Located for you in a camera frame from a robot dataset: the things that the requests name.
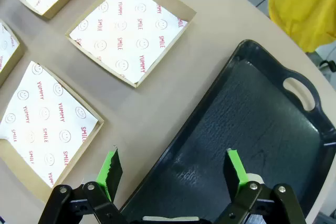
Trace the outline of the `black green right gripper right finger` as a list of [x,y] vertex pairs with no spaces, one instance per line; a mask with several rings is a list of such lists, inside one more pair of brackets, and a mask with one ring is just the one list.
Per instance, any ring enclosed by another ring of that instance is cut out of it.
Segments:
[[244,223],[251,215],[262,216],[265,223],[306,223],[291,186],[277,184],[268,188],[251,180],[236,150],[226,151],[223,173],[231,203],[215,223]]

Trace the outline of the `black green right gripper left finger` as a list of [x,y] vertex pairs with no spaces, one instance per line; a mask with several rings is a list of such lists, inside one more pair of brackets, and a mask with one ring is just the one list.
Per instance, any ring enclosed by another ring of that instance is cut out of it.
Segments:
[[122,173],[118,151],[109,152],[94,181],[76,189],[54,187],[39,223],[80,223],[85,215],[94,215],[98,223],[127,223],[113,203]]

